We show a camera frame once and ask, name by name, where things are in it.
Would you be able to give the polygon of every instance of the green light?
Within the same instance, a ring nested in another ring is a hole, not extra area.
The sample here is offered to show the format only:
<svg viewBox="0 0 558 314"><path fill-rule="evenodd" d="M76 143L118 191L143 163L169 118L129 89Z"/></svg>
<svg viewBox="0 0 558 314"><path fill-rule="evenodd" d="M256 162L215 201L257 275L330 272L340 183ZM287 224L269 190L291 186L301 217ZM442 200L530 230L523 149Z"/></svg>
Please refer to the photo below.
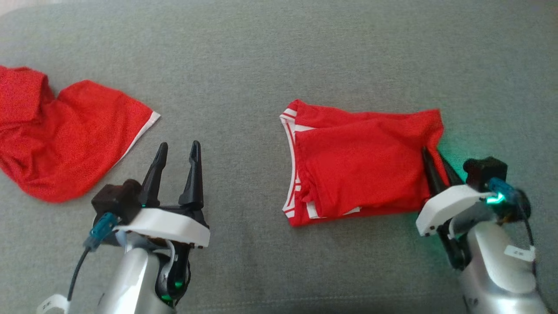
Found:
<svg viewBox="0 0 558 314"><path fill-rule="evenodd" d="M498 197L487 197L487 204L500 204L505 201L506 198L502 193L498 193Z"/></svg>

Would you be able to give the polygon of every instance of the white cable tag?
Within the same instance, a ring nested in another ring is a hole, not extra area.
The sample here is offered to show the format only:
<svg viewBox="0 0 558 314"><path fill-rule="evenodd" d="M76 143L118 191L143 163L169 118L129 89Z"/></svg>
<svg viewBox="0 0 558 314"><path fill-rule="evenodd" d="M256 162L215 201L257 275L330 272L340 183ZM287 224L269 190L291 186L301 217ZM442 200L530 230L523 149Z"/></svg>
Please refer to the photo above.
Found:
<svg viewBox="0 0 558 314"><path fill-rule="evenodd" d="M533 262L535 260L535 247L530 247L528 250L523 250L520 248L516 248L513 245L508 245L504 251L504 254L522 259L524 261Z"/></svg>
<svg viewBox="0 0 558 314"><path fill-rule="evenodd" d="M66 297L55 294L44 300L41 305L39 305L37 308L37 314L45 314L52 308L62 309L64 314L68 314L70 311L70 302Z"/></svg>

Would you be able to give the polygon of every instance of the red cloth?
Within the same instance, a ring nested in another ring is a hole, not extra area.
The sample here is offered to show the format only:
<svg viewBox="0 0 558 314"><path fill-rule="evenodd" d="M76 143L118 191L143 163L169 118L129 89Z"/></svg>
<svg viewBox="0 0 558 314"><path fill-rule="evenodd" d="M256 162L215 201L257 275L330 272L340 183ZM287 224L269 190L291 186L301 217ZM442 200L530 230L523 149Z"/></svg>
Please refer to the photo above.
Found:
<svg viewBox="0 0 558 314"><path fill-rule="evenodd" d="M45 74L0 66L0 167L48 202L90 190L159 115L120 91L85 80L58 98Z"/></svg>
<svg viewBox="0 0 558 314"><path fill-rule="evenodd" d="M349 113L295 100L281 120L294 157L283 208L292 226L418 211L430 196L424 146L445 173L436 148L444 132L438 110Z"/></svg>

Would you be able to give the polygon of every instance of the gray fabric surface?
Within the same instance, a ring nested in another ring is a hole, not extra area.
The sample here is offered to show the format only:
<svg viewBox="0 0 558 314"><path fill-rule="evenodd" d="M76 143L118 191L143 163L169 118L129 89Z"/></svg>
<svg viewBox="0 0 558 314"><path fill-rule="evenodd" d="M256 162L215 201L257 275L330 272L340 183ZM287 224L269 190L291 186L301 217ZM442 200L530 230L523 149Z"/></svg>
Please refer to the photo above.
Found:
<svg viewBox="0 0 558 314"><path fill-rule="evenodd" d="M91 79L162 118L86 196L46 204L0 175L0 312L67 293L104 184L141 180L170 146L160 199L175 203L202 144L211 243L195 251L179 313L463 313L456 274L415 215L291 228L290 156L278 115L295 98L349 111L438 107L455 165L494 155L524 188L540 284L558 307L556 6L523 0L121 1L0 17L0 64L54 90ZM507 229L526 246L522 225ZM92 313L122 253L82 268L76 313Z"/></svg>

